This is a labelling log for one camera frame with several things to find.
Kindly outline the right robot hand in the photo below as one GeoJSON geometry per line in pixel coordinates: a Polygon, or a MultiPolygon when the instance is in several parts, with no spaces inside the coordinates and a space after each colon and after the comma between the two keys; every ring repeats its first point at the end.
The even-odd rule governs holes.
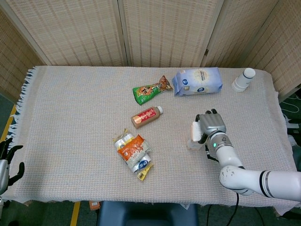
{"type": "Polygon", "coordinates": [[[216,132],[226,132],[225,123],[216,109],[207,110],[204,114],[197,114],[195,121],[200,123],[199,144],[204,144],[208,137],[216,132]]]}

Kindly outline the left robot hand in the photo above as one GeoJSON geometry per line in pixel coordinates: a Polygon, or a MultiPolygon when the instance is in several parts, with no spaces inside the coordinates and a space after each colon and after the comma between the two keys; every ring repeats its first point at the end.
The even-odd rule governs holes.
{"type": "Polygon", "coordinates": [[[18,173],[13,177],[9,175],[10,164],[15,152],[23,148],[22,145],[16,145],[8,149],[12,140],[13,138],[11,137],[0,143],[0,194],[5,193],[9,186],[12,186],[16,181],[20,180],[25,171],[25,164],[21,162],[19,164],[18,173]]]}

